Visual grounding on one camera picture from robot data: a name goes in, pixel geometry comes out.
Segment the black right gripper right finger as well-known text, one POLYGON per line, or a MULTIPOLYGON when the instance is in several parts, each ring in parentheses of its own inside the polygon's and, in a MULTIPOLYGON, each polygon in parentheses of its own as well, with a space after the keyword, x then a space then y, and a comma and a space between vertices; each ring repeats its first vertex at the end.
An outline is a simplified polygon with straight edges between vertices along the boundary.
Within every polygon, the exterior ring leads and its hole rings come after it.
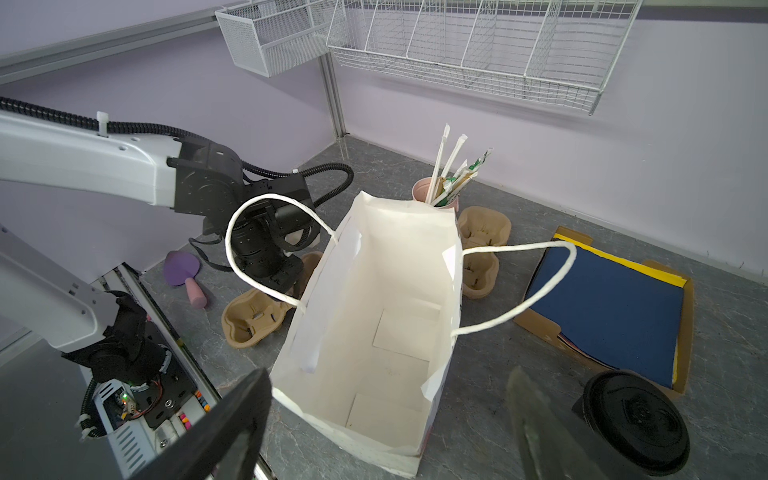
POLYGON ((520 367, 509 375, 506 406, 527 479, 606 477, 593 433, 554 403, 520 367))

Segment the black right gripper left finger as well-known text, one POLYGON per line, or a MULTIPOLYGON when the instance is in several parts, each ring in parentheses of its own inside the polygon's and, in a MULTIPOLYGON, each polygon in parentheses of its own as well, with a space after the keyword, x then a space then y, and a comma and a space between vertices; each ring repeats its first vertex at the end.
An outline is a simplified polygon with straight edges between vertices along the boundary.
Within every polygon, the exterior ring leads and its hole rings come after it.
POLYGON ((253 479, 271 402, 269 373, 263 368, 252 371, 134 477, 253 479))

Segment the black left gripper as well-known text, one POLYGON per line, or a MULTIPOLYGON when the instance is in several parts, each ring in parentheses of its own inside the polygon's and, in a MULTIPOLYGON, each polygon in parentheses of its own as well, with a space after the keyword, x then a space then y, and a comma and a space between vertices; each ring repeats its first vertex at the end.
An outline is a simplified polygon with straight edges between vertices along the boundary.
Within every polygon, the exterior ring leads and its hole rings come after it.
MULTIPOLYGON (((233 201, 243 202, 264 194, 290 198, 314 207, 304 177, 293 173, 283 178, 246 184, 230 183, 233 201)), ((318 223, 301 208, 281 199, 262 199, 239 216, 231 245, 238 266, 249 277, 280 293, 288 292, 303 266, 292 254, 307 246, 318 235, 318 223)))

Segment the black paper coffee cup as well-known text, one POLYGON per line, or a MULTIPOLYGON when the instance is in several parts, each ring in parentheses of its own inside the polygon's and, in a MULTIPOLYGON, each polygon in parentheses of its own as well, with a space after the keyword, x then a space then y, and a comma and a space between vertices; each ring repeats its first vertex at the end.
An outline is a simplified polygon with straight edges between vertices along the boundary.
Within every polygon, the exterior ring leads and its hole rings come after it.
POLYGON ((604 437, 602 431, 603 409, 594 394, 585 391, 572 405, 571 411, 581 419, 592 431, 604 437))

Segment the single pulp cup carrier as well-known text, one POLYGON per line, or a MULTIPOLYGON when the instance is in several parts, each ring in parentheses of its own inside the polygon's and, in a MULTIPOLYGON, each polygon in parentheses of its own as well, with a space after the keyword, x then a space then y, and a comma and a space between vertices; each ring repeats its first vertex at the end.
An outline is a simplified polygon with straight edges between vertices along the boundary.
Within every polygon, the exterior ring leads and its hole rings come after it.
POLYGON ((226 342, 235 349, 249 349, 275 337, 289 323, 295 308, 252 289, 232 300, 221 315, 226 342))

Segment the black coffee cup lid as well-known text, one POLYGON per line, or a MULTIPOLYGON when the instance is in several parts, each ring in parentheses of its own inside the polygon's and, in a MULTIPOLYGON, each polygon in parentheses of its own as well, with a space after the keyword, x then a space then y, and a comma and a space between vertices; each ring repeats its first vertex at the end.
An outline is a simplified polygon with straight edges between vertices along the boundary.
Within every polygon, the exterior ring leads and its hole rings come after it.
POLYGON ((691 441, 685 420, 655 385, 631 372, 607 371, 592 377, 585 391, 602 405, 601 438, 647 474, 667 476, 687 464, 691 441))

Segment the white cartoon gift bag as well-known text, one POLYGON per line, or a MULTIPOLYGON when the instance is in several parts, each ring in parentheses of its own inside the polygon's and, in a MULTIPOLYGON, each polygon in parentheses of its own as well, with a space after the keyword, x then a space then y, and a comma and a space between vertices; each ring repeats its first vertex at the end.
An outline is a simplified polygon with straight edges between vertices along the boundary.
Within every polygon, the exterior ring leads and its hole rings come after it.
POLYGON ((273 397, 355 457, 417 474, 461 322, 456 216, 360 193, 295 308, 270 379, 273 397))

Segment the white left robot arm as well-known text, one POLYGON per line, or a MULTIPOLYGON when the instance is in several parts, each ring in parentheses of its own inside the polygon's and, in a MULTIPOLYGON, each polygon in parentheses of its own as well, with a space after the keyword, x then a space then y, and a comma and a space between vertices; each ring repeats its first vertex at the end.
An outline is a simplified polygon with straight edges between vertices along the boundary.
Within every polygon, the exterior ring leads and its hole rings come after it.
MULTIPOLYGON (((238 273, 265 279, 280 297, 290 274, 298 217, 304 243, 323 228, 303 173, 264 172, 247 184, 251 165, 231 149, 173 127, 90 119, 14 99, 1 102, 4 180, 104 193, 198 215, 225 236, 238 273)), ((94 291, 9 231, 1 234, 1 314, 43 337, 64 357, 133 358, 146 349, 144 312, 112 293, 94 291)))

